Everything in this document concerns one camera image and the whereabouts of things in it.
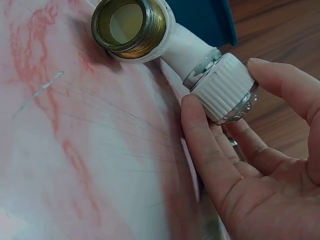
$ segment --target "red stain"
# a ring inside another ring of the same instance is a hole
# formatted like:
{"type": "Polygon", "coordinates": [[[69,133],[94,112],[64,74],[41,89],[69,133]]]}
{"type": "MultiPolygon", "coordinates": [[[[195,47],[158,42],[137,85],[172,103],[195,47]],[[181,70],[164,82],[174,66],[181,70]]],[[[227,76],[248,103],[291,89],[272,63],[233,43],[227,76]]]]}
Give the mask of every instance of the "red stain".
{"type": "Polygon", "coordinates": [[[86,72],[91,72],[92,74],[95,74],[95,70],[91,67],[90,62],[89,62],[89,56],[86,55],[83,52],[79,52],[78,53],[78,59],[79,59],[79,63],[82,67],[84,67],[86,72]]]}
{"type": "Polygon", "coordinates": [[[73,200],[73,201],[72,201],[72,205],[73,205],[73,207],[74,207],[74,210],[75,210],[78,218],[82,220],[82,219],[83,219],[83,214],[82,214],[82,211],[81,211],[78,203],[77,203],[75,200],[73,200]]]}
{"type": "Polygon", "coordinates": [[[65,140],[62,144],[63,150],[69,159],[71,165],[75,169],[78,179],[84,185],[85,194],[88,196],[92,209],[94,210],[97,226],[101,226],[101,214],[96,203],[96,200],[92,194],[90,185],[92,183],[92,177],[85,165],[85,162],[81,155],[78,153],[77,149],[73,147],[69,140],[65,140]]]}
{"type": "Polygon", "coordinates": [[[11,10],[11,5],[13,0],[4,0],[5,1],[5,6],[4,6],[4,16],[7,18],[9,16],[9,12],[11,10]]]}
{"type": "MultiPolygon", "coordinates": [[[[14,68],[18,74],[17,81],[28,86],[31,94],[36,93],[44,84],[51,81],[54,76],[48,74],[48,47],[46,34],[48,26],[54,25],[58,15],[58,5],[48,3],[45,8],[36,10],[26,24],[14,28],[10,25],[10,46],[13,56],[14,68]]],[[[59,105],[53,95],[53,88],[48,88],[41,95],[47,101],[37,97],[34,101],[42,109],[48,102],[53,111],[46,112],[56,134],[59,129],[59,105]]]]}
{"type": "Polygon", "coordinates": [[[68,0],[70,5],[80,5],[80,0],[68,0]]]}

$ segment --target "threads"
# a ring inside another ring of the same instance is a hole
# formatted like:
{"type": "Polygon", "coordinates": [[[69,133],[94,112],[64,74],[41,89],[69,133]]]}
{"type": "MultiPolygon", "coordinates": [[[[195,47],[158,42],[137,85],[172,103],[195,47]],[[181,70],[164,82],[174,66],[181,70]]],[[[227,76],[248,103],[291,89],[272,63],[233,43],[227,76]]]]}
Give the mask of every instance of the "threads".
{"type": "Polygon", "coordinates": [[[93,13],[91,28],[94,39],[103,48],[123,59],[137,59],[162,41],[166,20],[153,0],[103,0],[93,13]],[[128,16],[119,19],[130,10],[134,22],[128,16]]]}

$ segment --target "scratch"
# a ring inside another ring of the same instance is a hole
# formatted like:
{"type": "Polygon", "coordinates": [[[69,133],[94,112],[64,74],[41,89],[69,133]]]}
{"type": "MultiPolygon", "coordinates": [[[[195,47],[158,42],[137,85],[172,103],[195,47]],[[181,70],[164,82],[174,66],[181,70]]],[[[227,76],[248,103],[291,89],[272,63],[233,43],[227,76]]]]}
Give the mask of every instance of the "scratch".
{"type": "Polygon", "coordinates": [[[54,84],[57,79],[64,74],[63,71],[58,72],[57,75],[55,75],[54,79],[52,79],[47,84],[43,85],[39,91],[37,91],[32,97],[30,97],[20,108],[19,110],[13,115],[12,119],[14,119],[30,102],[32,102],[36,97],[38,97],[44,90],[49,88],[52,84],[54,84]]]}
{"type": "Polygon", "coordinates": [[[89,4],[90,7],[92,7],[93,9],[96,9],[96,6],[95,6],[92,2],[90,2],[89,0],[85,0],[85,2],[86,2],[87,4],[89,4]]]}

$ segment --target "fingernail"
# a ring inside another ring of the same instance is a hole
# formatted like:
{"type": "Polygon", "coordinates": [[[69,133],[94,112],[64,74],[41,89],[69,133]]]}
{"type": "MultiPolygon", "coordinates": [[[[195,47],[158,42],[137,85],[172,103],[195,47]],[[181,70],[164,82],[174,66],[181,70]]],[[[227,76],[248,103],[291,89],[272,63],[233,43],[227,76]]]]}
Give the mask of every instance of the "fingernail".
{"type": "Polygon", "coordinates": [[[254,58],[254,57],[250,58],[249,62],[257,63],[257,64],[269,64],[270,63],[267,60],[263,60],[263,59],[260,59],[260,58],[254,58]]]}

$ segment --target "ribbed white cap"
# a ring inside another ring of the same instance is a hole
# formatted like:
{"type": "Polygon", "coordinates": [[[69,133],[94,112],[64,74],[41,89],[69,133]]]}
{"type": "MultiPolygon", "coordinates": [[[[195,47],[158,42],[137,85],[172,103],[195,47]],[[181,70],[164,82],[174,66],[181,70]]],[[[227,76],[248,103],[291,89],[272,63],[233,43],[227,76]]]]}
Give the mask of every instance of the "ribbed white cap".
{"type": "Polygon", "coordinates": [[[254,83],[248,69],[227,53],[191,93],[202,101],[207,116],[217,122],[240,103],[254,83]]]}

